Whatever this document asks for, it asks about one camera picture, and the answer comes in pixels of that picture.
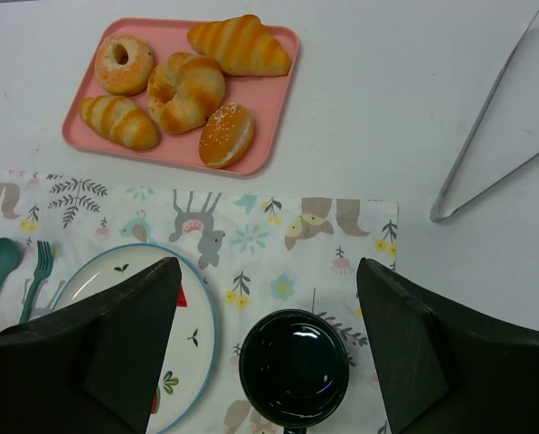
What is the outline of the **sesame bun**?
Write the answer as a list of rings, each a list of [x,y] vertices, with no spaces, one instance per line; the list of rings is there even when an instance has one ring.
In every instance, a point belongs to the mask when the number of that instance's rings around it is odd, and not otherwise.
[[[219,107],[200,136],[201,161],[214,169],[235,164],[248,150],[254,130],[255,121],[247,107],[236,103]]]

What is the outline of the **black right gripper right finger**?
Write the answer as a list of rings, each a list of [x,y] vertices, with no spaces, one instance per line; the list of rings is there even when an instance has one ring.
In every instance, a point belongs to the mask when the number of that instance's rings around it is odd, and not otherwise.
[[[539,433],[539,331],[361,259],[357,295],[393,433]]]

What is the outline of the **large curled croissant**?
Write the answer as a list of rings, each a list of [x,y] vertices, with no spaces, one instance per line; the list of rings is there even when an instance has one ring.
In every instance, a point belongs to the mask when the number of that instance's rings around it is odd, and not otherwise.
[[[220,107],[224,94],[225,78],[217,61],[175,52],[149,76],[148,111],[165,133],[182,135],[204,125]]]

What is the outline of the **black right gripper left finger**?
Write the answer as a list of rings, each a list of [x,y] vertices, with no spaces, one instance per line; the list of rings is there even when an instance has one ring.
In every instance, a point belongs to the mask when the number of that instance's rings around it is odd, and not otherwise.
[[[166,257],[0,332],[0,433],[143,433],[182,271]]]

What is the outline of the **metal tongs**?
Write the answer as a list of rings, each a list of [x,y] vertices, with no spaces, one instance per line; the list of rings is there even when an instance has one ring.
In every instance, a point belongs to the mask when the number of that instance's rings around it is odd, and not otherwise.
[[[539,151],[535,153],[534,155],[527,158],[524,162],[522,162],[520,165],[513,168],[508,173],[501,176],[499,179],[497,179],[494,183],[489,185],[488,187],[484,188],[480,192],[476,193],[474,196],[472,196],[470,199],[466,200],[461,205],[458,205],[453,211],[444,213],[442,211],[442,207],[445,204],[449,193],[451,192],[451,189],[455,183],[455,179],[459,173],[459,169],[462,167],[463,162],[465,160],[465,157],[468,154],[468,151],[470,150],[471,146],[473,145],[474,139],[477,135],[477,132],[479,131],[481,124],[483,123],[483,120],[485,119],[487,112],[495,98],[495,95],[506,75],[507,70],[509,69],[513,59],[515,58],[517,52],[519,51],[520,46],[524,42],[527,34],[531,31],[531,28],[537,19],[539,15],[539,8],[536,10],[534,16],[531,18],[530,22],[524,29],[523,33],[521,34],[520,38],[515,43],[515,46],[513,47],[512,51],[509,53],[508,57],[506,58],[505,63],[499,70],[481,108],[478,112],[477,117],[475,118],[471,129],[468,132],[468,135],[459,150],[459,153],[454,160],[454,163],[452,167],[449,170],[449,173],[444,180],[438,195],[436,196],[436,199],[434,200],[429,213],[429,219],[432,223],[435,224],[444,224],[446,221],[452,220],[455,216],[457,216],[460,212],[463,210],[466,210],[469,206],[474,205],[478,201],[482,200],[484,196],[491,193],[497,187],[499,187],[502,183],[506,182],[511,176],[513,176],[515,173],[522,170],[524,167],[528,166],[530,163],[532,163],[537,157],[539,157]]]

